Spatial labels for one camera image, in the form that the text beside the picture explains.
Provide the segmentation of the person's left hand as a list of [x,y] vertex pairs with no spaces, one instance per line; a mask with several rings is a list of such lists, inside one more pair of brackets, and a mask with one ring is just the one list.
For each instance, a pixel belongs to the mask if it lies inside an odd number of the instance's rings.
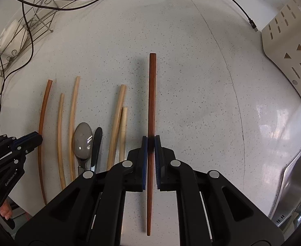
[[7,200],[5,200],[3,205],[0,207],[0,215],[6,220],[9,220],[13,215],[11,206]]

